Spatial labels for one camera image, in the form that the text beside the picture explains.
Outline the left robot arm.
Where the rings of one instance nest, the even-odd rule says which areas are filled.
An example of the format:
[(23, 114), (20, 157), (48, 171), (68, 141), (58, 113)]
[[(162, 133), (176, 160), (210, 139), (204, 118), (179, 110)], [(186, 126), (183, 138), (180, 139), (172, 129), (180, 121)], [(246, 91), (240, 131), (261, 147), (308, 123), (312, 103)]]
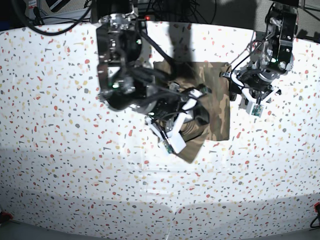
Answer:
[(248, 55), (252, 62), (220, 73), (230, 81), (230, 100), (243, 95), (246, 112), (251, 116), (261, 117), (266, 104), (282, 93), (272, 82), (287, 75), (293, 67), (298, 6), (297, 0), (274, 0), (264, 20), (264, 36)]

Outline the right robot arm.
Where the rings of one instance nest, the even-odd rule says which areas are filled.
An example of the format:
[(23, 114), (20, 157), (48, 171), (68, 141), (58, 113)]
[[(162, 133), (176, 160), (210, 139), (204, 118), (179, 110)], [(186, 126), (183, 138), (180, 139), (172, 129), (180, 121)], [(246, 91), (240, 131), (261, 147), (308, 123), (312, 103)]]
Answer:
[[(147, 21), (139, 16), (135, 0), (94, 0), (90, 21), (96, 29), (99, 63), (99, 97), (112, 110), (131, 108), (145, 116), (146, 125), (158, 137), (158, 146), (179, 154), (189, 137), (183, 125), (206, 125), (209, 114), (200, 103), (207, 93), (203, 84), (186, 83), (178, 75), (179, 64), (153, 41)], [(143, 42), (164, 59), (168, 71), (144, 66)]]

